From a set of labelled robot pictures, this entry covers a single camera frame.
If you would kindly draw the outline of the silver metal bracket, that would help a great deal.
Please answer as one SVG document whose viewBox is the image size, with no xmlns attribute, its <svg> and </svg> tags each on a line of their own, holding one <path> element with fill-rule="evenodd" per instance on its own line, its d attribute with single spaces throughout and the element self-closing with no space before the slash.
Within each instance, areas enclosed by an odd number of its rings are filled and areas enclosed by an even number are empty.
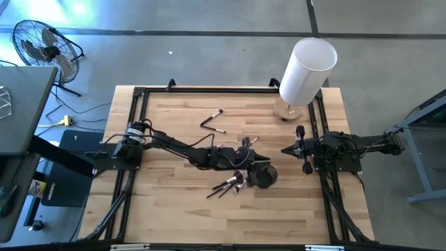
<svg viewBox="0 0 446 251">
<path fill-rule="evenodd" d="M 150 245 L 147 243 L 125 243 L 125 244 L 112 245 L 109 251 L 145 251 L 145 250 L 150 250 Z"/>
<path fill-rule="evenodd" d="M 306 245 L 305 251 L 345 251 L 345 248 L 338 245 Z"/>
</svg>

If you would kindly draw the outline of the black floor fan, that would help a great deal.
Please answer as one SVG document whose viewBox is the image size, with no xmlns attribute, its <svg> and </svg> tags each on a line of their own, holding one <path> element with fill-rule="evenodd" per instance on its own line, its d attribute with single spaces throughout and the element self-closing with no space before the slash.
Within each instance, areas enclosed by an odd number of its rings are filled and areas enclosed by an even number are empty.
<svg viewBox="0 0 446 251">
<path fill-rule="evenodd" d="M 28 66 L 54 66 L 58 69 L 54 85 L 78 97 L 80 93 L 65 87 L 79 73 L 85 56 L 80 45 L 66 38 L 56 28 L 37 20 L 18 22 L 11 34 L 19 58 Z"/>
</svg>

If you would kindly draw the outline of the black aluminium table frame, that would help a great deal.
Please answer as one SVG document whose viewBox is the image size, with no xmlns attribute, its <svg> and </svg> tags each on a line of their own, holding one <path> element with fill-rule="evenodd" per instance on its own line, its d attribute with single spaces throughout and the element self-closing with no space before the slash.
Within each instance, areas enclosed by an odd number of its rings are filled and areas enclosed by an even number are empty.
<svg viewBox="0 0 446 251">
<path fill-rule="evenodd" d="M 141 94 L 140 102 L 133 100 Z M 282 149 L 295 141 L 296 123 L 276 119 L 272 107 L 278 90 L 269 86 L 124 86 L 116 87 L 104 138 L 117 142 L 128 122 L 146 118 L 155 128 L 188 144 L 205 146 L 208 131 L 199 123 L 216 109 L 216 124 L 226 134 L 217 144 L 238 147 L 255 137 L 254 149 L 272 159 L 278 180 L 266 190 L 243 188 L 238 195 L 217 197 L 212 187 L 228 179 L 226 172 L 200 171 L 177 155 L 159 149 L 143 154 L 129 204 L 119 208 L 119 239 L 89 241 L 86 234 L 107 212 L 112 181 L 107 171 L 94 179 L 86 204 L 76 251 L 119 251 L 124 245 L 149 251 L 168 250 L 299 250 L 308 245 L 334 251 L 363 251 L 353 241 L 334 241 L 328 233 L 325 202 L 318 174 L 302 173 L 300 161 Z"/>
</svg>

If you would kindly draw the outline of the black computer mouse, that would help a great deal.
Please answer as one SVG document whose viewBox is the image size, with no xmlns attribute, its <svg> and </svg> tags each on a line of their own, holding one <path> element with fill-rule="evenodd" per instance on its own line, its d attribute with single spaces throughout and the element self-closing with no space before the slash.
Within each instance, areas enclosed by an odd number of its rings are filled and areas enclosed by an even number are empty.
<svg viewBox="0 0 446 251">
<path fill-rule="evenodd" d="M 16 184 L 0 186 L 0 218 L 6 218 L 12 211 L 15 202 Z"/>
</svg>

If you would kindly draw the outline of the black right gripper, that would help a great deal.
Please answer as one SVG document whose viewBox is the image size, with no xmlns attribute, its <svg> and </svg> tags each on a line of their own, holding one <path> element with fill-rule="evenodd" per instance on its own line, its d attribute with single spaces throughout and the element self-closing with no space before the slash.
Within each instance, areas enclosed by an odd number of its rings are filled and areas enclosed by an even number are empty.
<svg viewBox="0 0 446 251">
<path fill-rule="evenodd" d="M 297 159 L 303 160 L 302 170 L 305 174 L 312 174 L 313 168 L 308 161 L 307 156 L 309 152 L 305 144 L 305 127 L 299 125 L 296 127 L 296 135 L 298 137 L 298 145 L 291 145 L 281 150 L 281 153 L 291 155 Z"/>
</svg>

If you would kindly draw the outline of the black floor mat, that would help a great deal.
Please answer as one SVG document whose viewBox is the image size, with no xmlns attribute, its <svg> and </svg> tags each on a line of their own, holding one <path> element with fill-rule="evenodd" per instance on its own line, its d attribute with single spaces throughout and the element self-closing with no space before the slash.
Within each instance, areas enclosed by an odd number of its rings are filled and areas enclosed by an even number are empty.
<svg viewBox="0 0 446 251">
<path fill-rule="evenodd" d="M 100 148 L 103 132 L 66 130 L 59 147 L 69 151 L 91 151 Z M 81 207 L 90 191 L 92 179 L 58 163 L 49 162 L 45 171 L 43 206 Z"/>
</svg>

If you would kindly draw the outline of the grey office desk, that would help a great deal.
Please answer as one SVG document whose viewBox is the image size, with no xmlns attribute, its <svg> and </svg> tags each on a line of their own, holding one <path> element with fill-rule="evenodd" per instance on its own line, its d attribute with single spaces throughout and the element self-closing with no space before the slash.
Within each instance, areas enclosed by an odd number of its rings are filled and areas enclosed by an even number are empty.
<svg viewBox="0 0 446 251">
<path fill-rule="evenodd" d="M 8 89 L 11 114 L 0 119 L 0 155 L 36 153 L 86 177 L 93 164 L 34 135 L 58 69 L 54 66 L 0 66 L 0 86 Z"/>
</svg>

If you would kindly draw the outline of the black wire mesh cup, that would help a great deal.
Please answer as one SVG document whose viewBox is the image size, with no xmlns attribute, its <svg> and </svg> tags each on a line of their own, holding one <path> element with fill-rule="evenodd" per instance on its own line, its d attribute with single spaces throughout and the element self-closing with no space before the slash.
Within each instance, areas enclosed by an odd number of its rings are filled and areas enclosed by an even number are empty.
<svg viewBox="0 0 446 251">
<path fill-rule="evenodd" d="M 255 179 L 259 188 L 269 188 L 277 181 L 277 170 L 269 164 L 260 166 L 256 171 Z"/>
</svg>

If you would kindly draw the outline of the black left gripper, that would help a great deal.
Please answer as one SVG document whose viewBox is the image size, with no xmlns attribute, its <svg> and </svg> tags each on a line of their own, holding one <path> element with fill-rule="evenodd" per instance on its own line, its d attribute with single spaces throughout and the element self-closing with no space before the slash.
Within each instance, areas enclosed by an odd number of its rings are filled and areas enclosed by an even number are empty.
<svg viewBox="0 0 446 251">
<path fill-rule="evenodd" d="M 269 165 L 271 160 L 269 157 L 255 154 L 251 146 L 248 144 L 252 140 L 245 137 L 241 146 L 235 150 L 234 148 L 220 147 L 215 151 L 215 160 L 213 162 L 213 170 L 228 171 L 241 170 L 247 175 L 247 186 L 254 187 L 254 175 L 256 173 L 256 164 Z"/>
</svg>

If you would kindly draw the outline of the black-handled makeup brush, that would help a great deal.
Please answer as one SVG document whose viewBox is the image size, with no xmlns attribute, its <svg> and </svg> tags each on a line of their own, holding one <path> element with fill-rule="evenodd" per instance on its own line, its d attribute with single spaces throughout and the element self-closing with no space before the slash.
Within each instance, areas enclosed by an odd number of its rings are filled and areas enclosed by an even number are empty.
<svg viewBox="0 0 446 251">
<path fill-rule="evenodd" d="M 231 184 L 232 184 L 232 183 L 227 184 L 227 185 L 224 185 L 224 186 L 222 186 L 221 188 L 216 189 L 216 191 L 212 192 L 212 193 L 211 193 L 210 195 L 208 195 L 206 198 L 209 199 L 209 198 L 211 198 L 211 197 L 213 197 L 213 196 L 215 196 L 215 195 L 218 195 L 218 196 L 221 195 L 221 194 L 224 192 L 224 190 L 225 190 L 226 188 L 228 188 Z"/>
<path fill-rule="evenodd" d="M 218 198 L 221 198 L 223 195 L 225 195 L 228 191 L 230 191 L 231 189 L 233 189 L 234 187 L 237 187 L 237 185 L 238 185 L 238 183 L 232 183 L 228 188 L 226 188 L 225 190 L 224 190 L 224 192 L 221 194 L 221 195 L 219 195 L 219 197 Z"/>
</svg>

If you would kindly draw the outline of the fluffy fan makeup brush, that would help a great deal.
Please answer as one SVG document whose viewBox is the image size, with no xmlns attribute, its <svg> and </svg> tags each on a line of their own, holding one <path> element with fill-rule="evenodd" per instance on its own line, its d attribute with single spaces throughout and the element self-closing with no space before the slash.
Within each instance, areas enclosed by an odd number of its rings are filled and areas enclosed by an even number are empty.
<svg viewBox="0 0 446 251">
<path fill-rule="evenodd" d="M 215 187 L 213 187 L 213 190 L 221 188 L 221 187 L 228 185 L 230 183 L 242 183 L 244 180 L 245 180 L 245 173 L 241 170 L 236 170 L 230 179 L 224 181 L 223 183 L 221 183 L 219 185 L 216 185 Z"/>
</svg>

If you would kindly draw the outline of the fluffy-tipped black makeup brush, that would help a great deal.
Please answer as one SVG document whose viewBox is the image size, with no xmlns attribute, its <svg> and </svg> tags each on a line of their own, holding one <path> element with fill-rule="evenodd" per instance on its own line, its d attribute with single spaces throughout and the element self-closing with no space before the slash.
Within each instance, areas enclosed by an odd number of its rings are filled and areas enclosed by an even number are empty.
<svg viewBox="0 0 446 251">
<path fill-rule="evenodd" d="M 209 121 L 213 120 L 216 116 L 220 115 L 221 113 L 223 113 L 223 109 L 220 108 L 216 113 L 214 113 L 213 115 L 210 115 L 207 119 L 205 119 L 204 121 L 202 121 L 200 123 L 200 126 L 203 127 L 205 126 Z"/>
</svg>

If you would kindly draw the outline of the grey side table frame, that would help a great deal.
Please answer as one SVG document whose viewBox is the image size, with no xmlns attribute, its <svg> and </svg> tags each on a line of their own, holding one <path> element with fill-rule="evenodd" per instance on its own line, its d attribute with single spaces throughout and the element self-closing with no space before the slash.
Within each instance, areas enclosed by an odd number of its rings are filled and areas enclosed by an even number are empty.
<svg viewBox="0 0 446 251">
<path fill-rule="evenodd" d="M 422 184 L 423 191 L 407 201 L 446 199 L 446 89 L 416 106 L 392 130 L 406 138 Z"/>
</svg>

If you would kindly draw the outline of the small yellow white package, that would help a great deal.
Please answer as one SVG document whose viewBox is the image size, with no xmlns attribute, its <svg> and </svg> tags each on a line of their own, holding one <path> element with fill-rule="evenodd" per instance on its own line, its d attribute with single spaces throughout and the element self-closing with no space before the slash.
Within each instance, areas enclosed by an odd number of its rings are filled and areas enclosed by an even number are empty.
<svg viewBox="0 0 446 251">
<path fill-rule="evenodd" d="M 33 179 L 29 187 L 28 196 L 43 198 L 46 189 L 46 182 Z"/>
</svg>

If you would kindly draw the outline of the white shade table lamp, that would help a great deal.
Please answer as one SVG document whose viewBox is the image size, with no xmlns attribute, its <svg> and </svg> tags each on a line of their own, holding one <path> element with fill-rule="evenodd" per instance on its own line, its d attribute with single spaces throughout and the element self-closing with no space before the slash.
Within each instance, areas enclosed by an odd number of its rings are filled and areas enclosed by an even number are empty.
<svg viewBox="0 0 446 251">
<path fill-rule="evenodd" d="M 274 115 L 285 122 L 298 119 L 337 62 L 337 51 L 329 42 L 320 38 L 299 40 L 293 47 L 280 81 Z"/>
</svg>

